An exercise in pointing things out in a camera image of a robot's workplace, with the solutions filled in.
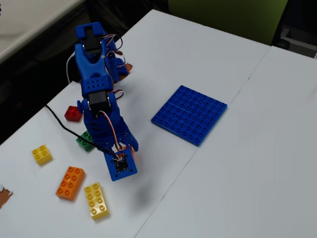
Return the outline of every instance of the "lego brick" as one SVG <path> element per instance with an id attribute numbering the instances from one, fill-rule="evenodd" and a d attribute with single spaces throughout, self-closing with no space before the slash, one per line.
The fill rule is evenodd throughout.
<path id="1" fill-rule="evenodd" d="M 66 113 L 65 118 L 68 121 L 80 121 L 82 114 L 79 113 L 78 107 L 69 106 Z"/>
<path id="2" fill-rule="evenodd" d="M 35 161 L 42 165 L 52 159 L 52 156 L 47 149 L 46 145 L 42 145 L 39 148 L 32 151 Z"/>
<path id="3" fill-rule="evenodd" d="M 199 146 L 227 104 L 180 86 L 151 122 Z"/>
<path id="4" fill-rule="evenodd" d="M 90 216 L 96 220 L 109 214 L 99 182 L 84 188 Z"/>
<path id="5" fill-rule="evenodd" d="M 81 137 L 84 137 L 86 140 L 88 140 L 90 142 L 93 142 L 93 138 L 92 138 L 92 136 L 89 134 L 89 132 L 87 130 L 83 134 L 81 134 Z M 83 141 L 80 138 L 77 138 L 76 141 L 86 151 L 90 151 L 93 148 L 92 145 L 88 144 L 86 141 Z"/>
<path id="6" fill-rule="evenodd" d="M 117 161 L 115 156 L 104 153 L 112 181 L 123 179 L 138 172 L 131 146 L 128 148 L 124 147 L 122 151 L 116 152 L 116 154 L 118 156 L 123 154 L 124 159 L 122 161 Z"/>
<path id="7" fill-rule="evenodd" d="M 84 176 L 85 172 L 83 169 L 69 166 L 56 195 L 59 198 L 73 201 Z"/>

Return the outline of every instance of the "blue robotic arm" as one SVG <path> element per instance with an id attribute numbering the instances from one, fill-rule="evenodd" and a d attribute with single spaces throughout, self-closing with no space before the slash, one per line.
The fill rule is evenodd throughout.
<path id="1" fill-rule="evenodd" d="M 115 181 L 137 173 L 131 147 L 138 151 L 139 145 L 120 116 L 114 93 L 119 75 L 128 72 L 123 61 L 113 53 L 114 40 L 108 42 L 105 35 L 99 22 L 76 27 L 81 43 L 75 45 L 75 57 L 84 98 L 77 105 L 79 112 L 84 113 L 85 126 L 95 144 L 109 151 L 113 151 L 114 145 L 120 146 L 119 143 L 125 145 L 116 156 L 104 153 L 111 179 Z"/>

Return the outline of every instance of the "wire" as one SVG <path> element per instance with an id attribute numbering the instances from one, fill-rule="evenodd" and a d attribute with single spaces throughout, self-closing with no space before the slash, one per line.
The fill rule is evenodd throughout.
<path id="1" fill-rule="evenodd" d="M 114 152 L 112 151 L 109 151 L 107 149 L 104 149 L 103 147 L 99 146 L 99 145 L 96 145 L 95 143 L 92 143 L 90 142 L 89 140 L 86 140 L 85 138 L 81 137 L 80 135 L 76 134 L 75 132 L 71 131 L 70 129 L 68 129 L 67 127 L 65 127 L 63 125 L 63 123 L 61 123 L 60 119 L 56 116 L 56 114 L 53 112 L 53 110 L 48 106 L 48 105 L 45 105 L 45 107 L 47 107 L 50 112 L 53 114 L 53 116 L 56 118 L 56 120 L 58 121 L 58 123 L 61 125 L 61 127 L 63 127 L 65 130 L 67 130 L 68 132 L 72 133 L 73 135 L 77 136 L 78 138 L 82 139 L 83 141 L 87 142 L 88 144 L 92 145 L 92 146 L 95 146 L 97 149 L 101 150 L 102 152 L 104 153 L 108 153 L 108 154 L 112 154 L 116 157 L 118 157 L 118 155 L 116 155 Z"/>
<path id="2" fill-rule="evenodd" d="M 114 145 L 115 145 L 115 147 L 116 147 L 116 149 L 118 151 L 121 151 L 122 150 L 122 146 L 118 143 L 118 140 L 117 140 L 117 137 L 115 135 L 115 131 L 114 131 L 114 128 L 113 128 L 112 123 L 110 121 L 110 118 L 108 117 L 108 115 L 104 111 L 99 111 L 99 112 L 101 112 L 104 115 L 104 117 L 107 119 L 107 121 L 109 123 L 109 126 L 110 126 L 110 128 L 112 130 L 112 134 L 113 134 L 113 138 L 114 138 Z"/>
<path id="3" fill-rule="evenodd" d="M 116 100 L 118 100 L 119 98 L 123 97 L 124 91 L 122 89 L 119 89 L 119 90 L 114 92 L 114 94 L 117 94 L 117 93 L 120 93 L 120 92 L 122 92 L 122 94 L 119 97 L 117 97 Z"/>
<path id="4" fill-rule="evenodd" d="M 111 39 L 107 42 L 107 45 L 109 45 L 110 42 L 114 39 L 115 36 L 118 36 L 120 41 L 121 41 L 121 46 L 116 49 L 116 50 L 119 50 L 122 47 L 122 45 L 123 45 L 123 40 L 122 40 L 121 36 L 119 36 L 118 34 L 108 34 L 108 35 L 101 36 L 101 38 L 102 39 L 106 39 L 106 38 L 111 37 Z"/>
<path id="5" fill-rule="evenodd" d="M 68 75 L 68 63 L 70 61 L 71 58 L 73 58 L 75 56 L 75 52 L 73 52 L 70 57 L 68 58 L 67 62 L 66 62 L 66 75 L 67 75 L 67 81 L 68 84 L 70 84 L 70 80 L 69 80 L 69 75 Z"/>

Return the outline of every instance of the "black cable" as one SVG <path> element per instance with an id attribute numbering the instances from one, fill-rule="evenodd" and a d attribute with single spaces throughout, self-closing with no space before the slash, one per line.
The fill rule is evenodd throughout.
<path id="1" fill-rule="evenodd" d="M 68 129 L 67 127 L 65 127 L 63 125 L 63 123 L 61 123 L 60 119 L 56 116 L 56 114 L 53 112 L 53 110 L 48 106 L 48 105 L 45 105 L 45 107 L 47 107 L 50 112 L 53 114 L 53 116 L 56 118 L 56 120 L 58 121 L 58 123 L 61 125 L 61 127 L 63 127 L 65 130 L 67 130 L 68 132 L 72 133 L 73 135 L 77 136 L 78 138 L 82 139 L 83 141 L 87 142 L 88 144 L 96 147 L 97 149 L 100 149 L 102 152 L 104 153 L 108 153 L 108 154 L 112 154 L 114 156 L 117 156 L 115 153 L 113 153 L 112 151 L 109 151 L 107 149 L 104 149 L 103 147 L 99 146 L 99 145 L 96 145 L 95 143 L 92 143 L 90 142 L 89 140 L 86 140 L 85 138 L 81 137 L 80 135 L 76 134 L 75 132 L 71 131 L 70 129 Z"/>

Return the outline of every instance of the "white table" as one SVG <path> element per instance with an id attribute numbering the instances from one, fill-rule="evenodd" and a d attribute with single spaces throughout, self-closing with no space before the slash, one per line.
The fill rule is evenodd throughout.
<path id="1" fill-rule="evenodd" d="M 16 196 L 0 210 L 2 235 L 134 237 L 198 149 L 152 124 L 151 118 L 181 84 L 230 103 L 269 50 L 154 10 L 123 41 L 122 50 L 133 69 L 116 87 L 125 91 L 118 104 L 139 142 L 138 173 L 112 182 L 103 154 L 79 148 L 76 138 L 44 108 L 0 146 L 0 182 Z M 49 103 L 78 133 L 85 131 L 83 121 L 67 122 L 63 115 L 81 98 L 80 85 L 71 83 Z M 42 144 L 53 161 L 40 167 L 31 151 Z M 75 202 L 54 194 L 68 166 L 83 168 L 87 174 Z M 83 187 L 97 181 L 110 216 L 95 222 Z"/>
<path id="2" fill-rule="evenodd" d="M 136 238 L 316 237 L 316 75 L 272 47 Z"/>
<path id="3" fill-rule="evenodd" d="M 2 0 L 0 63 L 84 0 Z"/>

